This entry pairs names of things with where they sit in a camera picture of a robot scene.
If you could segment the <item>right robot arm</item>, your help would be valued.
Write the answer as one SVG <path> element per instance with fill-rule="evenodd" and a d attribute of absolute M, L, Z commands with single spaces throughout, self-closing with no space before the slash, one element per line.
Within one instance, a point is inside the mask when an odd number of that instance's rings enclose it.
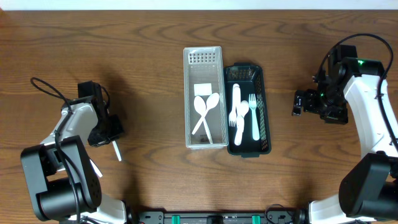
<path fill-rule="evenodd" d="M 397 149 L 390 129 L 397 120 L 382 80 L 380 61 L 358 58 L 353 45 L 333 47 L 328 68 L 314 76 L 317 89 L 295 92 L 292 114 L 319 115 L 326 123 L 346 124 L 352 111 L 361 160 L 341 181 L 338 194 L 310 202 L 309 223 L 360 223 L 397 219 Z"/>

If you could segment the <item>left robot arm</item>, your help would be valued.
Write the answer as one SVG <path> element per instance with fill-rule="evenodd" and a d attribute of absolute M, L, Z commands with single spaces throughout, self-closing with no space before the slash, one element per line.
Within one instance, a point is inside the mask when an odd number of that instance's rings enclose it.
<path fill-rule="evenodd" d="M 93 81 L 78 84 L 78 98 L 69 100 L 57 89 L 51 96 L 64 101 L 61 118 L 40 144 L 25 148 L 21 164 L 35 216 L 59 223 L 134 223 L 122 200 L 101 191 L 102 176 L 85 145 L 115 144 L 124 132 L 110 115 L 107 90 Z"/>

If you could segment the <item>white plastic fork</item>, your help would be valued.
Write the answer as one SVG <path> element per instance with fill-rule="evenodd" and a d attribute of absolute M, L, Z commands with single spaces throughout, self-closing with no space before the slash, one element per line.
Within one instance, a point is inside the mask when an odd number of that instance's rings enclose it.
<path fill-rule="evenodd" d="M 258 141 L 260 135 L 259 135 L 259 126 L 257 122 L 257 114 L 256 114 L 257 102 L 255 94 L 249 95 L 249 108 L 251 110 L 251 117 L 252 117 L 252 138 L 253 140 Z"/>
<path fill-rule="evenodd" d="M 235 83 L 233 85 L 233 93 L 232 93 L 232 107 L 231 112 L 229 113 L 229 126 L 235 127 L 236 118 L 237 118 L 237 108 L 241 102 L 241 90 L 240 86 Z"/>
<path fill-rule="evenodd" d="M 244 118 L 243 118 L 244 105 L 242 105 L 241 102 L 241 90 L 240 87 L 238 86 L 235 86 L 233 88 L 233 103 L 235 104 L 236 107 L 236 128 L 237 128 L 234 144 L 236 146 L 240 146 L 244 131 Z"/>

